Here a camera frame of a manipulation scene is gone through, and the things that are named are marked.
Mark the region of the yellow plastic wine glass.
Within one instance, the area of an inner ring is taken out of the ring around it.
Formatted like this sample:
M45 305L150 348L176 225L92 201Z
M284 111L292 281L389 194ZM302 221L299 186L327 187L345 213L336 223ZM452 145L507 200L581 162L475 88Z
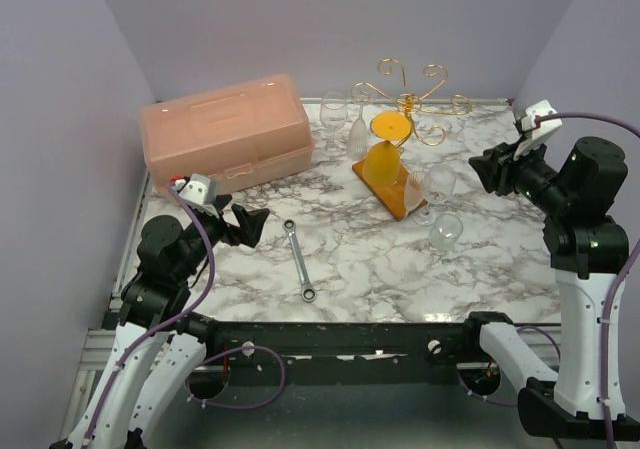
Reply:
M401 147L412 132L411 122L401 112L385 111L372 119L370 129L380 141L364 159L364 180L372 187L392 186L400 169Z

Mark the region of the ribbed clear champagne flute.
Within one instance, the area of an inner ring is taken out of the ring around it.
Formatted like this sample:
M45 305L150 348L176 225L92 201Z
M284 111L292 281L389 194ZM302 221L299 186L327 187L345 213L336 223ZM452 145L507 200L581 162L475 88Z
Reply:
M360 103L358 116L349 130L346 144L347 157L354 162L363 160L368 150L368 129L363 112L364 104Z

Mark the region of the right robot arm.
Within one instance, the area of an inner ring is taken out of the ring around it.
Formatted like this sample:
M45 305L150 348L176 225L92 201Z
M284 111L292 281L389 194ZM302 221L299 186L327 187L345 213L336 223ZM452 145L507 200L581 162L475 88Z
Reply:
M461 351L498 364L529 435L636 442L639 423L627 414L619 386L615 326L629 239L607 213L628 174L624 151L583 137L555 171L544 146L522 156L516 149L502 143L469 164L487 192L520 194L545 216L543 240L561 304L559 367L548 367L507 322L464 331Z

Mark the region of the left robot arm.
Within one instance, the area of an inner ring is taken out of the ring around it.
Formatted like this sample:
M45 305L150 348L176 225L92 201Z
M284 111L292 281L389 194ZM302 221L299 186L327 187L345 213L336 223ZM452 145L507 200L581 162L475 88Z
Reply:
M270 212L246 210L229 195L217 197L210 214L185 212L188 226L159 215L142 227L107 364L83 416L55 447L147 447L187 376L220 356L217 324L196 313L188 280L201 264L215 265L219 242L255 247Z

